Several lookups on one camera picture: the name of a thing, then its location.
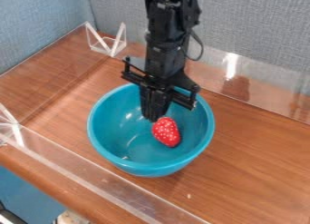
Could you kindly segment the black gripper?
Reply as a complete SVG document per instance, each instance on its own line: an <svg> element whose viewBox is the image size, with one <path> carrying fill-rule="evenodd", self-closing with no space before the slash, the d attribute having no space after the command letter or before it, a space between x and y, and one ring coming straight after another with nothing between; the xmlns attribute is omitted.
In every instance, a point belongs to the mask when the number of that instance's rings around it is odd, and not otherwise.
<svg viewBox="0 0 310 224"><path fill-rule="evenodd" d="M187 48L188 37L174 43L148 43L144 58L122 58L122 79L137 86L141 113L150 122L166 113L172 102L189 110L195 107L200 87L184 72Z"/></svg>

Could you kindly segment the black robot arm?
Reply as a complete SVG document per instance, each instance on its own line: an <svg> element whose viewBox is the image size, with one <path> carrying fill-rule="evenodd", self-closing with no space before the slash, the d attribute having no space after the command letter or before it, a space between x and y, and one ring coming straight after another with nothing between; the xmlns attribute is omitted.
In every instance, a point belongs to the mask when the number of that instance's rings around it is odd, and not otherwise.
<svg viewBox="0 0 310 224"><path fill-rule="evenodd" d="M146 56L122 58L122 79L137 85L141 114L154 122L172 102L195 107L200 87L184 68L188 41L199 38L192 27L200 23L200 8L197 0L145 0L145 8Z"/></svg>

